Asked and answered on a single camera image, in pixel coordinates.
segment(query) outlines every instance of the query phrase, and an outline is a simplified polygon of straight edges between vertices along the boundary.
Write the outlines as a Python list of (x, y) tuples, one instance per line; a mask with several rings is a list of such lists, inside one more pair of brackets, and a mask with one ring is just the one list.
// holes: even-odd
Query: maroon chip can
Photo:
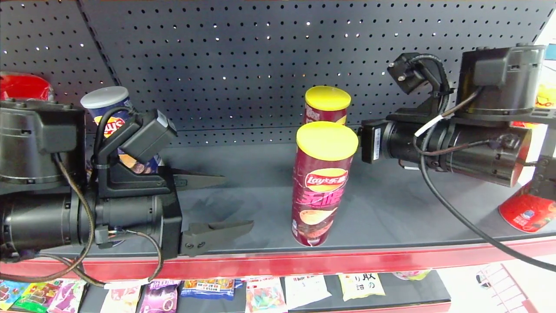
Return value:
[(355, 133), (341, 124), (318, 121), (297, 131), (291, 230), (302, 245), (328, 238), (357, 147)]
[(344, 90), (330, 86), (315, 86), (307, 90), (305, 101), (304, 124), (315, 121), (346, 124), (351, 96)]

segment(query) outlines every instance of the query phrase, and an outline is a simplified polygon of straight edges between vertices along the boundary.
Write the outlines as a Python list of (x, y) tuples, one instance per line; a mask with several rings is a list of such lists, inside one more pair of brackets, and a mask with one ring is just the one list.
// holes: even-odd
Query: lay's logo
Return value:
[[(94, 118), (95, 123), (100, 123), (102, 119), (102, 116), (97, 116)], [(110, 135), (112, 135), (112, 133), (114, 133), (116, 131), (116, 129), (122, 127), (125, 124), (126, 121), (124, 121), (121, 118), (115, 118), (115, 117), (111, 117), (108, 119), (108, 123), (106, 124), (106, 128), (105, 128), (105, 137), (109, 137)]]

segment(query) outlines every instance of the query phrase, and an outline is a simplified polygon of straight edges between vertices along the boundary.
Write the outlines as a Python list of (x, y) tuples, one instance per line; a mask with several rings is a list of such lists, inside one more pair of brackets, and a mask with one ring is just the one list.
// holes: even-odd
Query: white lid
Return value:
[(122, 101), (129, 95), (127, 88), (122, 86), (100, 88), (83, 96), (81, 105), (85, 109), (99, 109)]

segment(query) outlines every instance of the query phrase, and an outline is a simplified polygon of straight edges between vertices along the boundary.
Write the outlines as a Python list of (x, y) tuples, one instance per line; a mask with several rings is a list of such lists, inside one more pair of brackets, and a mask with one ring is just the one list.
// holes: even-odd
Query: candy bag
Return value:
[(332, 296), (323, 275), (286, 276), (286, 304), (288, 310)]
[(197, 299), (234, 299), (233, 279), (186, 280), (180, 296)]
[(139, 313), (176, 313), (179, 280), (155, 280), (145, 291)]
[(46, 313), (61, 284), (61, 280), (32, 283), (16, 301), (14, 307), (36, 313)]
[(394, 276), (401, 280), (422, 280), (424, 279), (430, 270), (423, 271), (406, 271), (406, 272), (393, 272)]
[(26, 282), (0, 281), (0, 310), (7, 311), (29, 287)]
[(287, 312), (279, 277), (247, 279), (245, 313), (262, 311), (265, 313)]
[(370, 295), (386, 295), (377, 273), (341, 274), (338, 277), (342, 285), (344, 301)]
[(77, 313), (86, 286), (87, 283), (81, 280), (62, 280), (48, 313)]
[(141, 286), (110, 289), (102, 304), (100, 313), (135, 313), (140, 296)]

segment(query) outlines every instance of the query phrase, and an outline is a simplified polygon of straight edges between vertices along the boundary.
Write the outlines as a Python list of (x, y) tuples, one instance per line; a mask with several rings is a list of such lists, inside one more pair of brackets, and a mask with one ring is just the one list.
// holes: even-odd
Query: store shelf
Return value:
[[(190, 222), (255, 221), (253, 230), (195, 258), (165, 262), (159, 278), (285, 276), (303, 273), (392, 272), (477, 265), (510, 259), (456, 220), (431, 194), (419, 172), (395, 160), (368, 165), (355, 156), (350, 179), (330, 236), (307, 248), (292, 237), (291, 192), (295, 145), (208, 146), (166, 149), (175, 168), (222, 174), (219, 188), (179, 195), (184, 229)], [(440, 191), (486, 233), (531, 256), (556, 253), (556, 224), (536, 234), (517, 231), (497, 206), (516, 188), (450, 173), (432, 173)], [(80, 247), (53, 249), (76, 256)], [(129, 239), (107, 249), (93, 248), (87, 272), (103, 280), (143, 278), (156, 265), (147, 241)], [(2, 266), (5, 273), (44, 275), (62, 268), (50, 260)]]
[[(386, 296), (369, 296), (344, 302), (340, 280), (337, 276), (326, 276), (326, 285), (331, 297), (311, 303), (293, 310), (290, 313), (306, 312), (447, 312), (450, 307), (450, 295), (436, 272), (431, 272), (422, 281), (403, 281), (390, 273), (380, 274), (380, 281)], [(98, 313), (106, 296), (107, 290), (91, 287), (81, 306), (80, 313)], [(177, 313), (243, 313), (245, 312), (245, 287), (235, 292), (233, 301), (202, 300), (179, 298)]]

